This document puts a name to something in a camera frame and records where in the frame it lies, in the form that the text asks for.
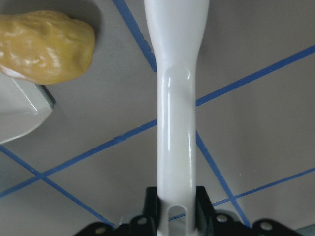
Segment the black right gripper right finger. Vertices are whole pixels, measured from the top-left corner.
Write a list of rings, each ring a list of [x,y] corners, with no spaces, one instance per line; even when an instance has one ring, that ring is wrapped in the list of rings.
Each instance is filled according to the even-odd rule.
[[[214,209],[205,187],[196,188],[196,227],[202,236],[299,236],[293,229],[268,218],[245,226],[230,213]]]

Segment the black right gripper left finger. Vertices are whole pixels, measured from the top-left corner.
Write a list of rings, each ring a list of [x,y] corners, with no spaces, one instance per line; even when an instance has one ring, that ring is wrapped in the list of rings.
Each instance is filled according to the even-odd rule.
[[[107,223],[95,222],[77,232],[76,236],[156,236],[159,225],[160,200],[156,187],[148,187],[145,192],[142,214],[128,223],[113,227]]]

